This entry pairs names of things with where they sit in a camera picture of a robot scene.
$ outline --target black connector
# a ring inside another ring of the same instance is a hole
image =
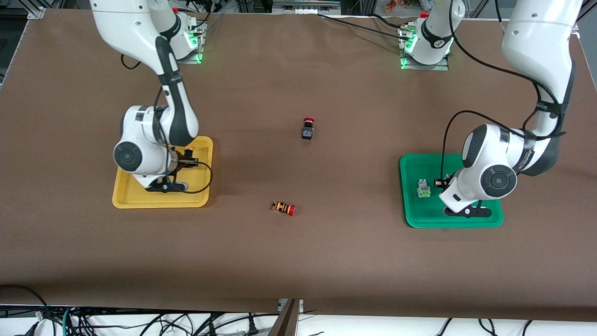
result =
[[[253,319],[253,315],[249,313],[249,336],[259,334],[259,329],[255,327],[255,320]]]
[[[38,324],[39,322],[35,322],[35,324],[32,325],[31,328],[29,328],[29,330],[27,330],[25,336],[33,336],[35,334],[35,329],[37,329]]]

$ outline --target white floor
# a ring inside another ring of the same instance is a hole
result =
[[[173,320],[179,315],[167,316]],[[207,317],[207,314],[192,314],[193,325],[197,327]],[[243,313],[226,314],[216,321],[214,326],[244,317]],[[148,323],[155,315],[113,315],[92,317],[89,319],[93,325],[124,325],[134,326]],[[255,318],[256,327],[264,330],[260,335],[267,335],[276,316]],[[423,317],[370,317],[370,316],[331,316],[331,315],[301,315],[298,323],[297,336],[312,336],[320,332],[322,336],[435,336],[442,328],[446,319],[423,318]],[[37,321],[35,317],[12,317],[0,319],[0,336],[23,335]],[[496,326],[496,334],[499,336],[520,336],[523,320],[493,320]],[[183,318],[177,321],[183,328],[190,330],[190,322]],[[145,336],[157,336],[160,325],[154,324],[145,333]],[[98,336],[139,336],[143,327],[133,329],[105,328],[96,329]],[[248,321],[243,320],[219,328],[218,335],[242,335],[242,331],[248,330]],[[61,329],[57,328],[57,335],[61,335]],[[169,331],[166,336],[184,336],[179,329]],[[448,325],[444,336],[488,336],[479,326],[476,319],[454,319]],[[597,323],[590,322],[551,322],[533,321],[527,330],[527,336],[596,336]],[[53,336],[52,327],[49,321],[45,320],[39,324],[35,336]]]

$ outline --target small electronic component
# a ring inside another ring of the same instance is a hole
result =
[[[446,174],[444,176],[444,179],[434,179],[433,180],[433,186],[435,188],[444,188],[444,187],[447,187],[448,184],[450,183],[451,179],[452,179],[452,174]]]
[[[272,203],[272,210],[274,211],[280,211],[280,212],[285,212],[287,213],[289,216],[293,216],[294,215],[294,205],[291,204],[286,204],[284,202],[278,202],[278,201],[273,201]]]
[[[418,180],[417,195],[419,198],[431,197],[431,188],[429,188],[427,186],[427,180],[425,180],[425,179]]]
[[[313,123],[315,119],[313,118],[305,118],[304,119],[304,126],[303,126],[303,134],[302,138],[306,140],[311,140],[313,137]]]

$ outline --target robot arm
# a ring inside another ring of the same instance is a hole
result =
[[[174,52],[156,29],[148,0],[90,0],[90,4],[104,41],[150,67],[158,75],[168,102],[167,107],[155,111],[153,106],[129,108],[122,118],[121,140],[113,152],[115,163],[147,188],[177,167],[176,152],[164,145],[188,145],[197,136],[199,123]]]
[[[501,46],[519,72],[538,87],[537,121],[532,131],[482,125],[464,142],[464,168],[456,172],[439,197],[454,212],[478,200],[510,194],[517,175],[539,175],[556,163],[559,138],[574,83],[569,40],[582,0],[519,0]]]

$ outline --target power cable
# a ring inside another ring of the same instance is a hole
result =
[[[397,38],[397,39],[402,39],[402,40],[405,40],[405,41],[406,41],[406,40],[408,40],[408,38],[407,38],[406,36],[398,36],[398,35],[394,35],[394,34],[390,34],[390,33],[382,32],[382,31],[380,31],[380,30],[375,30],[375,29],[372,29],[372,28],[369,28],[369,27],[364,27],[364,26],[356,25],[356,24],[354,24],[354,23],[351,23],[351,22],[342,21],[342,20],[339,20],[339,19],[336,19],[336,18],[333,18],[333,17],[329,17],[329,16],[322,15],[322,14],[317,14],[317,15],[318,15],[318,16],[321,16],[321,17],[323,17],[323,18],[325,18],[325,19],[328,19],[328,20],[332,20],[332,21],[336,21],[336,22],[343,23],[343,24],[345,24],[345,25],[349,25],[349,26],[353,26],[353,27],[357,27],[357,28],[365,29],[365,30],[368,30],[368,31],[370,31],[370,32],[374,32],[374,33],[378,33],[378,34],[382,34],[382,35],[386,35],[386,36],[394,37],[394,38]]]

